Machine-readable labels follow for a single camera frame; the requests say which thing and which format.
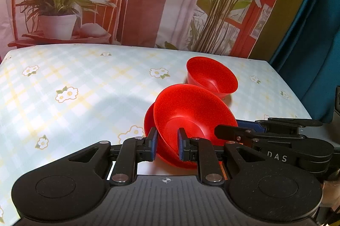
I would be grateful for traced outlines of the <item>large red plastic bowl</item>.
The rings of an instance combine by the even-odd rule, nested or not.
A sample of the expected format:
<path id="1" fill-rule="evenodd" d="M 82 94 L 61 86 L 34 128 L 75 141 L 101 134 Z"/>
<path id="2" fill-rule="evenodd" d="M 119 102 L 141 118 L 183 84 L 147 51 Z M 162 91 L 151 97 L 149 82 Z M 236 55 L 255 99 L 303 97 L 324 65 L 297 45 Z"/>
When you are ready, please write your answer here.
<path id="1" fill-rule="evenodd" d="M 188 137 L 210 140 L 213 145 L 223 145 L 214 129 L 220 124 L 237 126 L 228 106 L 215 94 L 190 84 L 175 84 L 165 88 L 153 105 L 154 124 L 160 134 L 161 144 L 157 154 L 172 166 L 194 169 L 193 162 L 179 159 L 177 131 L 183 128 Z"/>

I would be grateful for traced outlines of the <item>small red plastic bowl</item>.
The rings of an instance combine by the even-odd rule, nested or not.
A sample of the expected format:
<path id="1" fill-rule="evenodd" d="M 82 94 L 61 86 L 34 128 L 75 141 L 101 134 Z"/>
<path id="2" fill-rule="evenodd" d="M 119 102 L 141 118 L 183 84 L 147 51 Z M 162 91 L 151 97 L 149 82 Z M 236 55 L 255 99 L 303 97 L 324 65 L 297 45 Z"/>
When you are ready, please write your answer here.
<path id="1" fill-rule="evenodd" d="M 187 83 L 202 87 L 223 99 L 237 91 L 239 83 L 233 72 L 208 57 L 192 57 L 186 63 Z"/>

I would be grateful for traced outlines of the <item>teal curtain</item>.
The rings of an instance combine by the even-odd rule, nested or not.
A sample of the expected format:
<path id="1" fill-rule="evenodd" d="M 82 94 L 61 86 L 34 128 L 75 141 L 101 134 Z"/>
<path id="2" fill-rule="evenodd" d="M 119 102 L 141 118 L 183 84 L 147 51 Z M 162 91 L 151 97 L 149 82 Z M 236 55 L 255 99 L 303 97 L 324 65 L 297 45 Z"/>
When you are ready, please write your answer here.
<path id="1" fill-rule="evenodd" d="M 339 86 L 339 0 L 303 0 L 270 65 L 313 119 L 331 122 Z"/>

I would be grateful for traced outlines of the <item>floral checked tablecloth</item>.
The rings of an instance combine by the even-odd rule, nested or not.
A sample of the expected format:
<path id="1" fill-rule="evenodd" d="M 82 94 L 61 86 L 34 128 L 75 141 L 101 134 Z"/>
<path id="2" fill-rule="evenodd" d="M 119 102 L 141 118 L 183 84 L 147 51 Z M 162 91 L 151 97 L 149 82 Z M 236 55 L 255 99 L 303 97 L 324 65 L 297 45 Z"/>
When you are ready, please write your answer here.
<path id="1" fill-rule="evenodd" d="M 186 83 L 196 56 L 237 77 L 223 100 L 236 119 L 311 118 L 266 61 L 91 44 L 9 51 L 1 63 L 1 225 L 19 219 L 11 188 L 21 175 L 102 140 L 145 135 L 147 109 L 164 88 Z"/>

